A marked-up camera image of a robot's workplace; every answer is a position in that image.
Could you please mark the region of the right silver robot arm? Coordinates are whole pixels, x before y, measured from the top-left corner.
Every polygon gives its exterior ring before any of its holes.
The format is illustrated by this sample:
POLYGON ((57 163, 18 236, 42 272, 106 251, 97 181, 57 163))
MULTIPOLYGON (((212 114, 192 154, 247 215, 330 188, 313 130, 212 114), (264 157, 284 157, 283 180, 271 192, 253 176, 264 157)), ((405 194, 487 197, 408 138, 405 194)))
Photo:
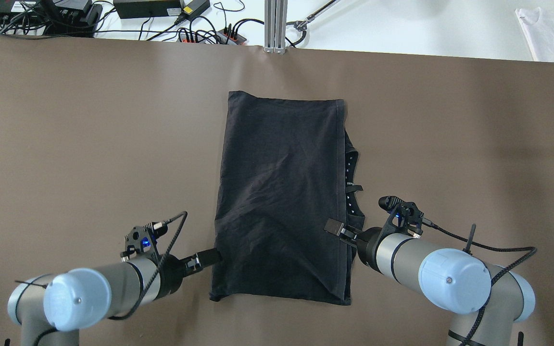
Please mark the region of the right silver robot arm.
POLYGON ((511 267, 486 263, 389 228, 365 231, 329 219, 325 231, 358 250, 368 267, 453 313, 448 346, 507 346, 515 323, 527 320, 536 294, 511 267))

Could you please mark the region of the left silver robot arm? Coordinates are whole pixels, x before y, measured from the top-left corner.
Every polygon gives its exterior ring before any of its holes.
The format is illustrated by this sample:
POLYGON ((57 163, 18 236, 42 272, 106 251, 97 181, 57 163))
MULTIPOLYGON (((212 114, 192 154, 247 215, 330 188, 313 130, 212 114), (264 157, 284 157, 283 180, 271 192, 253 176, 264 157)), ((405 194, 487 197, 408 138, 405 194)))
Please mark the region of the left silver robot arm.
POLYGON ((221 261, 217 249, 178 259, 133 258, 94 269, 42 274, 20 281, 7 313, 21 327, 23 346, 77 346, 81 329, 122 317, 133 308, 175 293, 183 278, 221 261))

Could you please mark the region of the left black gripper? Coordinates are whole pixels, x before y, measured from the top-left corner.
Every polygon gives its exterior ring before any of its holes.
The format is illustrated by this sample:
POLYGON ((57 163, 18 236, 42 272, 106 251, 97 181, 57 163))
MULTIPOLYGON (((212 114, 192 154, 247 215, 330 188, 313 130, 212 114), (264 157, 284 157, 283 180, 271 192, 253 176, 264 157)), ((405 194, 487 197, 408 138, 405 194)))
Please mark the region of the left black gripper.
POLYGON ((183 259, 169 254, 162 255, 160 259, 165 260, 160 269, 160 290, 155 299, 175 293, 181 287, 184 278, 223 260, 222 254, 216 248, 202 250, 183 259))

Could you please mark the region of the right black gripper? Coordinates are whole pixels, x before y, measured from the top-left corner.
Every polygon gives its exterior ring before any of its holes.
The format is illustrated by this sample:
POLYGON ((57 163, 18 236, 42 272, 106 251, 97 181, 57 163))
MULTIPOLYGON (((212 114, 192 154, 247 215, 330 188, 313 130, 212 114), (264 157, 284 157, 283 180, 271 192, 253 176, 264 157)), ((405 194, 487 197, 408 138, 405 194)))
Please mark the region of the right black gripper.
POLYGON ((345 226, 345 223, 332 218, 325 223, 325 232, 340 237, 341 241, 355 247, 360 262, 371 268, 378 268, 377 253, 382 231, 383 229, 379 226, 365 231, 358 230, 352 226, 345 226))

